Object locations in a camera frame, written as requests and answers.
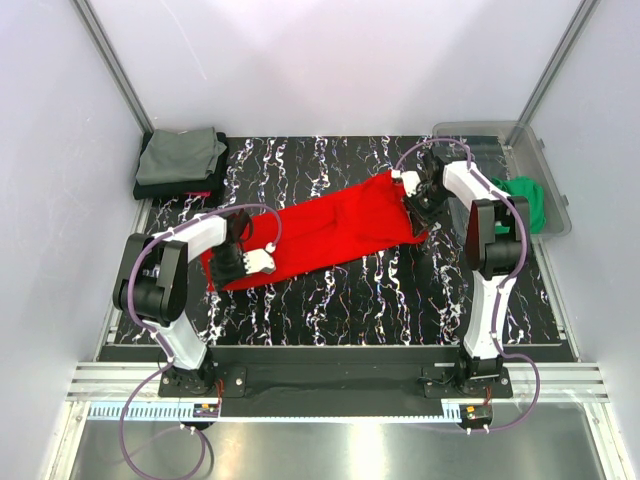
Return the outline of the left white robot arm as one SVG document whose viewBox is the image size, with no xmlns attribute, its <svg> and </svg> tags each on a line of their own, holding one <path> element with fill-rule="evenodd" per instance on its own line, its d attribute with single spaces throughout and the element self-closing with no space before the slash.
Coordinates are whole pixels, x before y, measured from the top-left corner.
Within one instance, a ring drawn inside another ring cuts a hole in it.
<svg viewBox="0 0 640 480">
<path fill-rule="evenodd" d="M 186 314 L 191 262 L 204 261 L 211 287 L 248 276 L 243 236 L 253 226 L 243 209 L 200 215 L 175 231 L 129 236 L 113 290 L 114 306 L 149 332 L 166 356 L 163 379 L 196 396 L 215 388 L 212 354 Z"/>
</svg>

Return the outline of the red t shirt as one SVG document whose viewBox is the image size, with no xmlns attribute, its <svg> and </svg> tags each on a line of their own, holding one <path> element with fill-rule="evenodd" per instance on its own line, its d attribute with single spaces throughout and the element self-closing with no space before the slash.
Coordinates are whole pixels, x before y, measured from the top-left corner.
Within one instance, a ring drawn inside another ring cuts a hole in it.
<svg viewBox="0 0 640 480">
<path fill-rule="evenodd" d="M 242 246 L 251 251 L 280 237 L 272 257 L 275 271 L 256 273 L 223 287 L 214 272 L 214 253 L 200 256 L 210 292 L 245 290 L 277 283 L 321 268 L 357 260 L 402 244 L 419 244 L 402 202 L 405 190 L 387 171 L 363 183 L 285 208 L 281 224 L 270 213 L 251 218 Z"/>
</svg>

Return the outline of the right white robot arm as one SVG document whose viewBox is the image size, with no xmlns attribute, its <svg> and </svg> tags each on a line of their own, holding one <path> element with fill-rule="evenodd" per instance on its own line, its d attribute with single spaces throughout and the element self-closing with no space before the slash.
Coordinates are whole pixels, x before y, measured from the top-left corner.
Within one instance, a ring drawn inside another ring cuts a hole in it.
<svg viewBox="0 0 640 480">
<path fill-rule="evenodd" d="M 426 230 L 450 198 L 468 210 L 464 254 L 473 272 L 471 317 L 458 358 L 444 384 L 464 396 L 484 396 L 502 382 L 502 330 L 509 298 L 530 243 L 529 202 L 495 186 L 472 160 L 434 158 L 426 174 L 392 170 L 415 234 Z"/>
</svg>

